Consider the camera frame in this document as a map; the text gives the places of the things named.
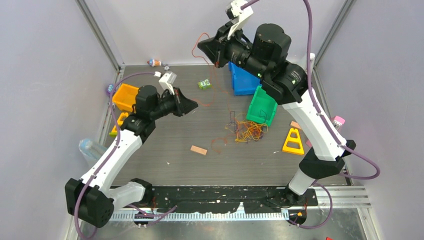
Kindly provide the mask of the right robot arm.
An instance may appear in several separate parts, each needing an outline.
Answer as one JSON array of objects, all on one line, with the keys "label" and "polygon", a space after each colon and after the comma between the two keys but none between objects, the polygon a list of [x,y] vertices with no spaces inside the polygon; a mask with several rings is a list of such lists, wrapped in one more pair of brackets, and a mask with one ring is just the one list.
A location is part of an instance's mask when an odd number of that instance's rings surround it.
[{"label": "right robot arm", "polygon": [[231,26],[230,22],[221,26],[214,37],[200,41],[197,47],[217,68],[233,63],[259,78],[266,94],[302,128],[312,147],[283,192],[288,203],[299,205],[314,181],[341,172],[343,158],[348,155],[344,146],[355,146],[355,142],[333,136],[335,128],[308,86],[309,75],[301,66],[287,60],[292,40],[282,27],[261,24],[250,41],[242,30],[230,35]]}]

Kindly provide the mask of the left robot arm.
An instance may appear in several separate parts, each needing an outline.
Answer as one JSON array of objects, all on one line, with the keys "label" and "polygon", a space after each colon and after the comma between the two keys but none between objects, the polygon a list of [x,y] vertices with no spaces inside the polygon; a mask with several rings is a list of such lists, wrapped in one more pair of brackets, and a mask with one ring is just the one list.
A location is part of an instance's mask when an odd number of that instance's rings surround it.
[{"label": "left robot arm", "polygon": [[182,117],[199,106],[178,87],[159,94],[156,87],[145,85],[138,89],[134,100],[131,114],[124,119],[115,140],[96,164],[80,179],[70,178],[65,184],[67,211],[77,221],[102,228],[115,210],[133,203],[148,207],[154,199],[151,183],[134,178],[112,188],[113,181],[155,130],[156,120],[169,114]]}]

